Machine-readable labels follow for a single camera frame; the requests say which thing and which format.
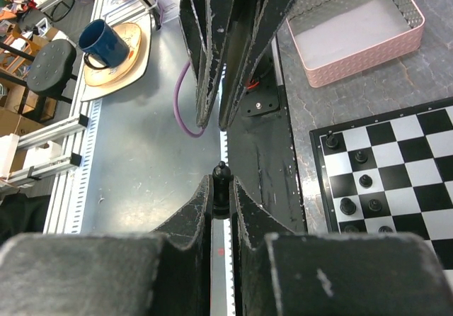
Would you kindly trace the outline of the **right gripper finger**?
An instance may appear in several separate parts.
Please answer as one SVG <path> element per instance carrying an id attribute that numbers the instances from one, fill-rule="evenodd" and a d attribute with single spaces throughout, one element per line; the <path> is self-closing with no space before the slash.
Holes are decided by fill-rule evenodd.
<path id="1" fill-rule="evenodd" d="M 208 315 L 212 177 L 154 231 L 21 234 L 1 247 L 2 315 Z"/>
<path id="2" fill-rule="evenodd" d="M 433 251 L 410 233 L 294 233 L 234 179 L 230 186 L 240 315 L 451 315 Z"/>

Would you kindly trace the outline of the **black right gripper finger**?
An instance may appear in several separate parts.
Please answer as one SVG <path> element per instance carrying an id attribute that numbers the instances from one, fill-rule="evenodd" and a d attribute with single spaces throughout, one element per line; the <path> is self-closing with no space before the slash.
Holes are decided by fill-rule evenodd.
<path id="1" fill-rule="evenodd" d="M 196 125 L 206 128 L 218 92 L 234 0 L 180 0 L 179 20 L 196 78 Z"/>
<path id="2" fill-rule="evenodd" d="M 234 120 L 246 87 L 296 0 L 241 0 L 240 16 L 229 38 L 219 129 Z"/>

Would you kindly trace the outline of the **black piece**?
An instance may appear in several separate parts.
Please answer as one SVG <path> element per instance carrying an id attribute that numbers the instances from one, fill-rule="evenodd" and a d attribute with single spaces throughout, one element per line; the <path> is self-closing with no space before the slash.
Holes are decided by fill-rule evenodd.
<path id="1" fill-rule="evenodd" d="M 354 225 L 346 225 L 344 227 L 344 232 L 351 233 L 351 232 L 359 232 L 358 228 Z"/>
<path id="2" fill-rule="evenodd" d="M 342 198 L 340 200 L 340 211 L 344 215 L 353 215 L 357 210 L 355 203 L 350 198 Z"/>

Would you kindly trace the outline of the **black pawn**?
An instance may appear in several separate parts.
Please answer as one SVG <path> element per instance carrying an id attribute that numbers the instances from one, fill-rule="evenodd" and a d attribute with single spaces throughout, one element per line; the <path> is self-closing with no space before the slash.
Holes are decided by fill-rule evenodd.
<path id="1" fill-rule="evenodd" d="M 363 188 L 369 188 L 369 187 L 372 186 L 373 180 L 372 180 L 372 178 L 371 178 L 368 174 L 363 174 L 363 175 L 361 175 L 361 177 L 359 178 L 359 184 L 360 184 L 361 187 L 363 187 Z"/>
<path id="2" fill-rule="evenodd" d="M 233 179 L 230 168 L 224 161 L 213 169 L 213 216 L 216 219 L 229 217 L 229 184 Z"/>
<path id="3" fill-rule="evenodd" d="M 382 210 L 382 202 L 377 199 L 371 199 L 368 202 L 368 208 L 373 213 L 379 213 Z"/>
<path id="4" fill-rule="evenodd" d="M 366 152 L 358 150 L 355 153 L 355 161 L 359 164 L 364 164 L 368 160 Z"/>

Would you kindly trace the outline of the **black pawn edge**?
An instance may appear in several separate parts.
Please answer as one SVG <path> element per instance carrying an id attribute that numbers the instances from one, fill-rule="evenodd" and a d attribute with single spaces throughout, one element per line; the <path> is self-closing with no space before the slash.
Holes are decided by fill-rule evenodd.
<path id="1" fill-rule="evenodd" d="M 384 225 L 378 229 L 378 232 L 393 232 L 393 229 L 389 226 Z"/>

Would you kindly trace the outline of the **black rook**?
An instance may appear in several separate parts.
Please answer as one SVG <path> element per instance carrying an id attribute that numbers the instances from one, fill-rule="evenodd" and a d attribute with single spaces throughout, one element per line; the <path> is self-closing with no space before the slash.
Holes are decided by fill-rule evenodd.
<path id="1" fill-rule="evenodd" d="M 329 131 L 326 135 L 326 146 L 329 149 L 337 149 L 339 146 L 338 138 L 333 134 L 332 131 Z"/>

